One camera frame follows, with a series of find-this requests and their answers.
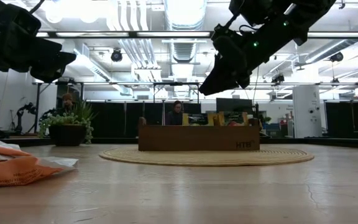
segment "woven rug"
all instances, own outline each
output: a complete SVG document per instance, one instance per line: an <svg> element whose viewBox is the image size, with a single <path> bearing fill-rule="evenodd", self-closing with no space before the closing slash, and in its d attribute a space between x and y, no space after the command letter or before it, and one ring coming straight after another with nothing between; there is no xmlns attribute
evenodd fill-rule
<svg viewBox="0 0 358 224"><path fill-rule="evenodd" d="M137 146L104 151L104 159L167 166L255 166L309 161L314 155L297 149L260 146L259 151L153 151L140 152Z"/></svg>

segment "orange bag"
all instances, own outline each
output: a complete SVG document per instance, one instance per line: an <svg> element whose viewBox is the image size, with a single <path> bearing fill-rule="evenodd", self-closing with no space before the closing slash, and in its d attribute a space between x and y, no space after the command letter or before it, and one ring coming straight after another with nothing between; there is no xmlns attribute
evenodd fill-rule
<svg viewBox="0 0 358 224"><path fill-rule="evenodd" d="M63 170L72 170L77 159L36 158L18 146L0 141L0 186L25 185Z"/></svg>

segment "wooden table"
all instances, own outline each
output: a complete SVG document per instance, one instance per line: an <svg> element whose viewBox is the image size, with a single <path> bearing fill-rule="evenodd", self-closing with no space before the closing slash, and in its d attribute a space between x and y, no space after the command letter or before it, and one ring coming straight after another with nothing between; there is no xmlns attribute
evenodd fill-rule
<svg viewBox="0 0 358 224"><path fill-rule="evenodd" d="M288 145L299 164L172 167L107 161L111 145L23 148L78 171L0 188L0 224L358 223L358 149Z"/></svg>

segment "wooden box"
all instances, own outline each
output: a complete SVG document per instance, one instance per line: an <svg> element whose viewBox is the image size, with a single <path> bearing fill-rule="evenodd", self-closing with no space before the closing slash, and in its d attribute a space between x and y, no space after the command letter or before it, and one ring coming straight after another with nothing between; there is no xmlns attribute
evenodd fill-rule
<svg viewBox="0 0 358 224"><path fill-rule="evenodd" d="M258 126L139 124L140 151L253 151L259 149Z"/></svg>

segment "plant pot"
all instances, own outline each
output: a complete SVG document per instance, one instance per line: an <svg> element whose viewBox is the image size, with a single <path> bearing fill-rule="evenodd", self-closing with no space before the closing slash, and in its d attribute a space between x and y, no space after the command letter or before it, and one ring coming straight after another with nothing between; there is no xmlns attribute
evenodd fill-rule
<svg viewBox="0 0 358 224"><path fill-rule="evenodd" d="M84 142L86 127L82 125L53 125L49 136L56 146L79 146Z"/></svg>

